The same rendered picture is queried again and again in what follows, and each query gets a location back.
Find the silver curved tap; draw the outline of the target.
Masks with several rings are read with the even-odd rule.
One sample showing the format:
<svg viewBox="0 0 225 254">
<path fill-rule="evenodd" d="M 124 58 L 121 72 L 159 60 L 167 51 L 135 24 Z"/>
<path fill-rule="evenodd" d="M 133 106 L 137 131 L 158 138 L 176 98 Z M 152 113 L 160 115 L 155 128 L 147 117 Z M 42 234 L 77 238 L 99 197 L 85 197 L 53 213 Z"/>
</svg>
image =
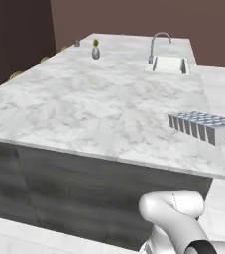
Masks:
<svg viewBox="0 0 225 254">
<path fill-rule="evenodd" d="M 152 39 L 151 39 L 151 46 L 150 46 L 150 54 L 148 57 L 148 64 L 152 64 L 154 61 L 154 43 L 155 43 L 155 39 L 158 36 L 165 36 L 168 38 L 169 40 L 169 44 L 171 44 L 171 37 L 167 32 L 157 32 L 153 35 Z"/>
</svg>

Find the white inset sink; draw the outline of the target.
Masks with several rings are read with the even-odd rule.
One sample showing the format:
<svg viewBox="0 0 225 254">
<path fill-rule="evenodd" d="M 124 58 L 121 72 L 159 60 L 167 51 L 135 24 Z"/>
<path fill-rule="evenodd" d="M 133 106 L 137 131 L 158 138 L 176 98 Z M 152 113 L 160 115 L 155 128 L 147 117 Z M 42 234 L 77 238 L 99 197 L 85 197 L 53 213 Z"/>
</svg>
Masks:
<svg viewBox="0 0 225 254">
<path fill-rule="evenodd" d="M 155 56 L 152 63 L 147 63 L 144 71 L 190 75 L 188 60 L 181 57 Z"/>
</svg>

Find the grey ice cube tray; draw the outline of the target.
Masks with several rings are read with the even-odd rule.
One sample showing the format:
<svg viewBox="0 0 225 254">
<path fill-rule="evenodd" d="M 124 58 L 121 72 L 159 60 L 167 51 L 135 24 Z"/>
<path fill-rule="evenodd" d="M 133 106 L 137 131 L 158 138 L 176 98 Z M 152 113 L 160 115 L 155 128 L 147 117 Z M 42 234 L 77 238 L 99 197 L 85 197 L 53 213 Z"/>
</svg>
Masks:
<svg viewBox="0 0 225 254">
<path fill-rule="evenodd" d="M 169 113 L 169 126 L 213 146 L 225 145 L 225 117 L 198 111 Z"/>
</svg>

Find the grey wood island cabinet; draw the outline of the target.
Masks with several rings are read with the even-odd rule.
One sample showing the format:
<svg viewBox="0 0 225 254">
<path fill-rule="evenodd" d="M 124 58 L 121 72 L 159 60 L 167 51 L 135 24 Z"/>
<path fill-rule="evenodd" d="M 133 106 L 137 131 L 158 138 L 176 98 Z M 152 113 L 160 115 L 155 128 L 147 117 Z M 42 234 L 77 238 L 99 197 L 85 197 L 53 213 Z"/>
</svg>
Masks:
<svg viewBox="0 0 225 254">
<path fill-rule="evenodd" d="M 0 218 L 131 250 L 152 231 L 139 212 L 153 191 L 197 191 L 208 177 L 0 142 Z"/>
</svg>

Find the grey vase with green plant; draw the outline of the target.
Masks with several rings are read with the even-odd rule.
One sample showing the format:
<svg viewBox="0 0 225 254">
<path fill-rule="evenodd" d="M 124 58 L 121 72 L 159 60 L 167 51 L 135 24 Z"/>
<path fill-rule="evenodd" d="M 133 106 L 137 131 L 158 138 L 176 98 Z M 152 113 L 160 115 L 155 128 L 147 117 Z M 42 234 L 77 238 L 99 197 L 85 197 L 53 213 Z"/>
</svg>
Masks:
<svg viewBox="0 0 225 254">
<path fill-rule="evenodd" d="M 93 40 L 93 49 L 92 49 L 92 57 L 95 60 L 98 60 L 100 58 L 100 50 L 98 48 L 99 41 L 97 39 Z"/>
</svg>

